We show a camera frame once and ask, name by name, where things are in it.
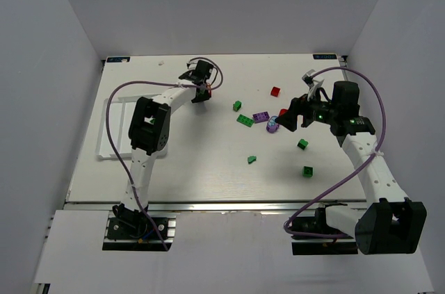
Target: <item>white enclosure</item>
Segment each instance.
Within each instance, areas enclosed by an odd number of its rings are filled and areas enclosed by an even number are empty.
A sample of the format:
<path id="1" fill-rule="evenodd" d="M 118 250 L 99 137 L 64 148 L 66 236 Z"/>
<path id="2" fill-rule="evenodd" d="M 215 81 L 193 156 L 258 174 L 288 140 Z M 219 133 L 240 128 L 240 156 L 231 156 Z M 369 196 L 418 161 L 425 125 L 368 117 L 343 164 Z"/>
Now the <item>white enclosure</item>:
<path id="1" fill-rule="evenodd" d="M 0 2 L 2 293 L 29 292 L 51 216 L 72 180 L 101 78 L 100 59 L 314 52 L 349 55 L 349 67 L 381 92 L 388 115 L 383 151 L 400 186 L 428 210 L 421 252 L 435 292 L 445 293 L 445 0 Z M 362 82 L 360 88 L 362 112 L 378 130 L 373 94 Z M 420 252 L 415 258 L 421 262 Z M 397 263 L 391 259 L 382 268 L 387 265 Z"/>
<path id="2" fill-rule="evenodd" d="M 377 0 L 69 0 L 101 58 L 348 54 Z"/>

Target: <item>white table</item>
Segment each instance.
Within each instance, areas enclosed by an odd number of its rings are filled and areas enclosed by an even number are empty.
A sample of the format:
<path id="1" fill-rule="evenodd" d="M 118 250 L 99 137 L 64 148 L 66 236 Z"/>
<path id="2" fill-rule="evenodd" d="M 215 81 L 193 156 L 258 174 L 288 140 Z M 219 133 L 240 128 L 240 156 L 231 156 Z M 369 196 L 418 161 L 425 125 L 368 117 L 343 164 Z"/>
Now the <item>white table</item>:
<path id="1" fill-rule="evenodd" d="M 99 161 L 95 147 L 104 101 L 111 91 L 130 80 L 175 82 L 194 56 L 131 57 L 128 63 L 106 63 L 79 159 L 68 202 L 118 202 L 127 176 L 117 161 Z M 308 200 L 353 171 L 329 126 L 313 123 L 295 133 L 285 128 L 274 134 L 266 123 L 251 128 L 236 121 L 239 114 L 268 111 L 277 115 L 290 100 L 307 92 L 301 77 L 310 69 L 338 66 L 337 60 L 314 60 L 311 54 L 208 56 L 221 67 L 225 82 L 203 104 L 187 103 L 173 116 L 168 155 L 156 161 L 149 198 L 156 202 L 221 202 Z M 324 74 L 330 96 L 341 71 Z M 281 88 L 278 98 L 270 95 Z M 131 85 L 117 97 L 150 95 L 165 88 Z M 232 104 L 240 100 L 239 112 Z M 309 141 L 305 151 L 299 139 Z M 247 157 L 257 156 L 248 165 Z M 304 165 L 314 167 L 311 179 L 302 176 Z M 358 179 L 352 179 L 328 199 L 364 199 Z"/>

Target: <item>purple cable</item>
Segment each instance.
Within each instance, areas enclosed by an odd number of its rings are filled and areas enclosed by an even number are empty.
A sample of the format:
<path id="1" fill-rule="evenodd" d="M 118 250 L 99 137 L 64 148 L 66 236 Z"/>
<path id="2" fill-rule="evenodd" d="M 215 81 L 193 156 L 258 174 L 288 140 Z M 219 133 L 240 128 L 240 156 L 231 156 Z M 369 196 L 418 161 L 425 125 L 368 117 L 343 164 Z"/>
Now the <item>purple cable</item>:
<path id="1" fill-rule="evenodd" d="M 364 76 L 362 73 L 358 72 L 357 70 L 352 70 L 350 68 L 347 67 L 329 67 L 326 68 L 324 70 L 321 70 L 313 75 L 311 75 L 311 77 L 315 77 L 318 76 L 322 73 L 326 73 L 329 72 L 330 70 L 347 70 L 348 72 L 351 72 L 353 74 L 356 74 L 360 77 L 362 77 L 370 86 L 371 88 L 373 88 L 374 93 L 377 97 L 378 103 L 380 105 L 380 110 L 382 111 L 382 134 L 380 135 L 380 139 L 377 142 L 377 145 L 375 146 L 375 151 L 377 152 L 383 143 L 383 140 L 385 139 L 385 134 L 387 131 L 387 116 L 385 113 L 385 107 L 383 106 L 383 101 L 382 101 L 382 97 L 380 96 L 377 88 L 375 87 L 375 85 L 371 82 L 370 79 L 368 79 L 366 76 Z M 291 231 L 289 228 L 289 224 L 294 221 L 297 216 L 299 216 L 303 211 L 306 211 L 310 206 L 312 206 L 313 204 L 315 204 L 316 202 L 320 201 L 321 199 L 323 199 L 325 196 L 329 195 L 333 190 L 336 190 L 337 188 L 339 188 L 340 186 L 344 185 L 347 181 L 349 181 L 351 178 L 355 177 L 359 172 L 361 172 L 373 159 L 375 158 L 375 153 L 372 153 L 366 161 L 364 161 L 362 163 L 361 166 L 359 166 L 357 169 L 354 170 L 354 172 L 350 175 L 348 175 L 347 177 L 343 178 L 341 181 L 339 181 L 337 184 L 335 184 L 334 186 L 328 188 L 325 192 L 321 193 L 319 196 L 313 198 L 313 200 L 311 200 L 310 202 L 308 202 L 307 204 L 305 204 L 301 209 L 299 209 L 298 211 L 296 211 L 285 223 L 284 223 L 284 230 L 286 233 L 291 234 L 291 235 L 297 235 L 297 236 L 311 236 L 311 237 L 319 237 L 319 238 L 345 238 L 348 235 L 346 234 L 337 234 L 337 235 L 327 235 L 327 234 L 316 234 L 316 233 L 305 233 L 305 232 L 300 232 L 300 231 Z"/>
<path id="2" fill-rule="evenodd" d="M 214 87 L 214 88 L 210 88 L 209 90 L 215 90 L 218 89 L 222 84 L 223 84 L 223 72 L 221 71 L 221 69 L 219 68 L 219 66 L 217 64 L 215 64 L 212 60 L 208 59 L 208 58 L 204 58 L 204 57 L 197 57 L 197 58 L 193 58 L 191 59 L 189 62 L 195 61 L 195 60 L 205 60 L 209 63 L 211 63 L 213 66 L 215 66 L 216 71 L 219 72 L 221 80 L 220 83 Z M 159 237 L 159 240 L 162 242 L 162 245 L 164 246 L 164 249 L 166 251 L 168 251 L 168 247 L 164 241 L 164 239 L 161 236 L 161 233 L 158 230 L 158 226 L 156 226 L 156 223 L 153 221 L 152 217 L 148 214 L 148 212 L 143 208 L 142 204 L 140 203 L 139 200 L 139 196 L 138 193 L 136 192 L 136 188 L 134 187 L 134 180 L 133 177 L 131 176 L 130 170 L 127 167 L 127 164 L 125 164 L 124 160 L 122 159 L 121 155 L 119 154 L 118 149 L 116 148 L 114 142 L 113 142 L 113 138 L 111 137 L 111 132 L 110 132 L 110 107 L 111 107 L 111 102 L 114 98 L 114 96 L 116 95 L 116 93 L 122 89 L 123 87 L 126 87 L 128 85 L 132 85 L 132 84 L 151 84 L 151 85 L 161 85 L 163 87 L 173 87 L 173 88 L 178 88 L 179 85 L 176 83 L 161 83 L 161 82 L 152 82 L 152 81 L 130 81 L 130 82 L 126 82 L 123 83 L 121 85 L 119 85 L 116 89 L 113 90 L 113 92 L 110 94 L 110 98 L 108 98 L 108 102 L 106 104 L 106 111 L 105 111 L 105 127 L 106 127 L 106 136 L 108 137 L 108 141 L 110 142 L 111 148 L 113 148 L 114 154 L 116 155 L 116 157 L 118 158 L 120 164 L 122 164 L 122 167 L 124 167 L 125 172 L 127 173 L 128 179 L 130 181 L 131 184 L 131 189 L 133 190 L 133 195 L 134 195 L 134 199 L 140 209 L 140 211 L 147 217 L 147 219 L 152 223 L 153 229 L 156 232 L 156 235 Z M 198 88 L 198 89 L 208 89 L 205 87 L 200 87 L 198 85 L 183 85 L 184 88 Z"/>

